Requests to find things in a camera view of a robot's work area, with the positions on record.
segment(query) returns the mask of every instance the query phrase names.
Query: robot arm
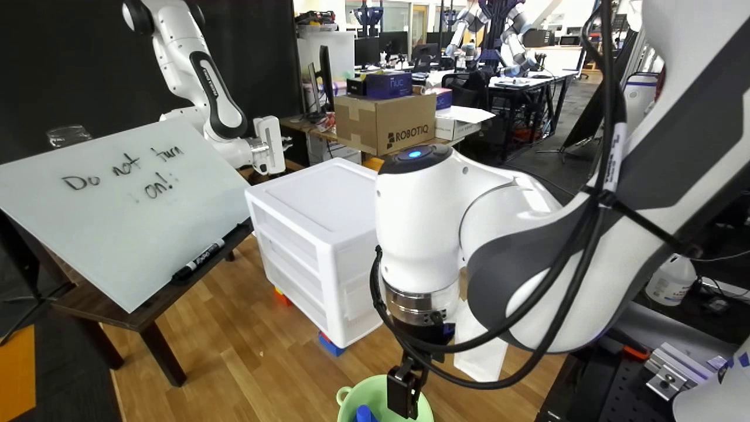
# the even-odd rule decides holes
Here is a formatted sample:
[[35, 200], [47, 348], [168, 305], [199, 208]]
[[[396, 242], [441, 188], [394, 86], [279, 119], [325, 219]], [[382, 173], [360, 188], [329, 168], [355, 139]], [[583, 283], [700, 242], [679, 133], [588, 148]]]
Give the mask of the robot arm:
[[253, 119], [257, 141], [240, 139], [249, 119], [230, 96], [184, 0], [123, 0], [121, 16], [131, 30], [152, 37], [168, 91], [191, 104], [162, 119], [191, 121], [234, 168], [251, 164], [260, 173], [284, 172], [279, 119], [257, 117]]
[[[718, 29], [711, 37], [688, 36], [700, 16]], [[750, 62], [750, 3], [679, 9], [677, 0], [650, 0], [643, 30], [679, 73], [670, 73], [633, 131], [606, 203], [580, 193], [560, 207], [525, 173], [486, 168], [436, 146], [386, 160], [374, 181], [382, 253], [373, 301], [404, 348], [404, 366], [420, 372], [429, 359], [496, 335], [534, 359], [588, 344], [674, 249], [690, 256], [682, 247], [750, 183], [750, 74], [740, 71]], [[486, 332], [447, 344], [461, 268], [469, 309]], [[399, 392], [415, 398], [424, 382], [404, 372], [392, 372], [389, 385], [401, 414], [415, 406]]]

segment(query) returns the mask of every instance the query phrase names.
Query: wooden easel leg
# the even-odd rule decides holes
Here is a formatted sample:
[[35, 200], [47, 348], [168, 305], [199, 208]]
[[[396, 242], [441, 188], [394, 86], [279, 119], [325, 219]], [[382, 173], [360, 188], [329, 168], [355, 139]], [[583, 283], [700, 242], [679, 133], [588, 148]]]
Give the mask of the wooden easel leg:
[[159, 326], [156, 323], [144, 326], [140, 330], [140, 337], [143, 337], [144, 348], [149, 349], [149, 355], [156, 359], [156, 363], [159, 363], [162, 372], [167, 375], [167, 380], [174, 387], [179, 387], [186, 380], [186, 375], [183, 372], [178, 359], [168, 349]]
[[75, 323], [86, 332], [99, 356], [115, 371], [123, 363], [120, 352], [111, 348], [109, 337], [101, 330], [95, 322], [75, 319]]

